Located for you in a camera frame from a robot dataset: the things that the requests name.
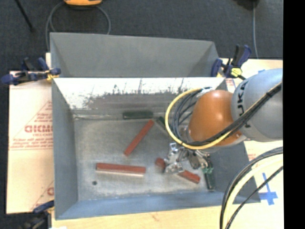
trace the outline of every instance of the wooden stick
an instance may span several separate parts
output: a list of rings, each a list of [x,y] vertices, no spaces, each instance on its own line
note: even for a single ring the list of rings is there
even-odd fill
[[[146,125],[142,128],[142,130],[138,133],[138,135],[133,139],[133,141],[128,145],[128,147],[125,149],[124,154],[126,156],[130,155],[132,151],[137,147],[139,142],[143,139],[143,137],[148,133],[148,131],[153,126],[154,121],[149,120]]]
[[[142,175],[146,172],[146,168],[141,167],[141,166],[127,166],[127,165],[117,165],[117,164],[108,164],[108,163],[97,163],[96,170],[97,171],[117,172],[117,173],[137,174],[137,175]]]

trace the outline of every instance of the yellow cable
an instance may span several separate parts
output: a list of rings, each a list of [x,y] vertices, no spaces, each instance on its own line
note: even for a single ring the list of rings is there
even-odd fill
[[[270,89],[269,91],[272,91],[273,89],[275,89],[278,85],[282,84],[282,82],[280,82],[279,84],[277,84],[275,87],[273,87],[272,89]],[[165,113],[165,118],[164,118],[164,122],[165,122],[165,128],[168,132],[168,134],[171,136],[171,138],[178,144],[186,147],[186,148],[189,148],[189,149],[205,149],[205,148],[209,148],[209,147],[212,147],[214,145],[216,145],[217,143],[221,142],[222,140],[224,140],[231,132],[233,132],[233,130],[230,130],[228,131],[227,133],[224,133],[222,136],[220,136],[219,138],[217,138],[216,140],[208,143],[208,144],[205,144],[205,145],[201,145],[201,146],[193,146],[193,145],[189,145],[189,144],[186,144],[184,143],[182,140],[180,140],[179,138],[177,138],[171,131],[170,129],[170,126],[169,126],[169,123],[168,123],[168,118],[169,118],[169,113],[172,109],[172,107],[175,105],[176,102],[178,102],[179,99],[181,99],[182,97],[184,97],[185,95],[187,94],[190,94],[192,92],[195,92],[195,91],[198,91],[198,90],[201,90],[202,88],[195,88],[195,89],[191,89],[191,90],[188,90],[188,91],[185,91],[184,93],[178,95],[168,106],[167,110],[166,110],[166,113]],[[252,107],[254,105],[256,105],[263,97],[265,97],[267,95],[267,93],[265,93],[259,100],[257,100],[250,108],[248,108],[244,114],[248,113],[250,111],[250,109],[252,109]]]
[[[255,174],[257,174],[259,171],[262,169],[266,168],[267,166],[270,165],[278,165],[279,163],[282,163],[283,165],[283,155],[278,158],[274,158],[272,160],[265,161],[263,164],[259,165],[258,167],[254,168],[250,172],[248,172],[234,187],[234,190],[230,194],[228,200],[227,200],[227,205],[224,211],[224,220],[223,220],[223,228],[225,228],[226,224],[229,222],[229,217],[228,217],[228,211],[230,210],[230,207],[233,205],[234,199],[239,193],[239,191],[242,189],[242,187],[246,184],[246,182],[253,177]]]

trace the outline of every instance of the black wire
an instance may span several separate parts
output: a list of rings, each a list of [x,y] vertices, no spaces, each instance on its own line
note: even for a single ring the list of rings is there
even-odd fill
[[[268,179],[266,179],[257,189],[255,189],[251,195],[245,200],[243,201],[240,206],[236,209],[236,211],[233,213],[233,215],[231,216],[230,220],[228,221],[228,224],[225,226],[225,229],[229,229],[231,224],[233,223],[233,220],[235,219],[235,217],[237,216],[238,212],[241,210],[241,208],[246,204],[246,202],[259,190],[261,190],[268,182],[270,182],[277,174],[279,174],[282,170],[284,169],[283,166],[281,166],[280,168],[278,168],[270,177],[268,177]]]
[[[64,1],[59,2],[57,5],[55,5],[55,7],[51,10],[48,19],[47,19],[47,23],[46,23],[46,27],[45,27],[45,37],[46,37],[46,46],[47,46],[47,50],[50,50],[50,42],[49,42],[49,27],[51,29],[51,31],[56,32],[54,26],[53,26],[53,14],[61,7],[65,4]],[[108,23],[108,30],[106,32],[106,34],[108,35],[111,31],[111,20],[108,16],[108,14],[100,7],[100,6],[95,6],[100,12],[102,12],[104,14],[104,16],[106,17],[107,23]]]
[[[256,164],[257,162],[275,156],[275,155],[280,155],[283,154],[284,149],[283,147],[278,147],[278,148],[274,148],[270,151],[267,151],[261,155],[259,155],[258,157],[254,158],[253,160],[251,160],[248,164],[246,164],[239,172],[236,173],[236,175],[234,176],[234,178],[231,180],[230,184],[228,185],[225,193],[224,193],[224,198],[222,201],[222,208],[221,208],[221,212],[220,212],[220,229],[222,229],[223,227],[223,220],[224,220],[224,211],[226,209],[226,205],[227,205],[227,200],[229,198],[229,196],[231,195],[234,187],[236,186],[236,184],[242,179],[242,177],[244,177],[244,175],[246,173],[248,173],[251,169],[252,166],[254,164]]]
[[[240,128],[242,128],[245,123],[252,118],[252,116],[264,105],[264,103],[266,103],[272,96],[274,96],[277,92],[279,92],[282,89],[282,84],[280,83],[278,86],[276,86],[275,88],[269,90],[261,99],[259,99],[255,105],[253,105],[248,111],[247,113],[244,113],[242,116],[240,116],[237,120],[235,120],[232,124],[230,124],[229,126],[227,126],[224,130],[222,130],[221,132],[215,134],[214,136],[204,140],[204,141],[196,141],[196,142],[188,142],[187,140],[182,140],[181,139],[181,135],[179,133],[179,116],[178,113],[181,112],[184,104],[193,96],[195,96],[196,94],[198,94],[199,92],[201,92],[201,90],[195,91],[190,93],[189,95],[187,95],[180,104],[178,104],[178,106],[176,107],[174,114],[173,114],[173,120],[172,120],[172,132],[173,134],[179,138],[183,143],[188,144],[188,145],[192,145],[192,146],[203,146],[203,145],[207,145],[215,140],[217,140],[218,138],[222,137],[224,134],[227,134],[228,132],[230,132],[230,134],[227,135],[226,138],[228,138],[229,136],[233,135],[236,131],[238,131]]]

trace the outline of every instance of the orange sphere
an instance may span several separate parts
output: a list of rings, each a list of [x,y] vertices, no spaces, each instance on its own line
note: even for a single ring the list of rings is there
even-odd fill
[[[233,123],[231,99],[233,93],[214,90],[199,98],[194,106],[188,129],[194,141],[204,141],[224,130]],[[224,146],[236,141],[242,134],[238,131],[225,138],[216,146]]]

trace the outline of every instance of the white cable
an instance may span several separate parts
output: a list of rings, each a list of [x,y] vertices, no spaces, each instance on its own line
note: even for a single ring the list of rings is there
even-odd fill
[[[236,198],[239,191],[242,189],[242,187],[246,184],[246,182],[253,177],[255,174],[260,172],[262,169],[266,168],[270,165],[278,165],[279,163],[283,163],[283,154],[281,157],[274,158],[272,157],[272,160],[265,161],[263,164],[259,165],[258,167],[254,168],[250,172],[248,172],[234,187],[234,190],[230,194],[227,205],[224,211],[224,220],[223,220],[223,228],[225,228],[226,224],[228,223],[230,217],[228,216],[228,211],[230,210],[230,207],[233,205],[234,199]]]

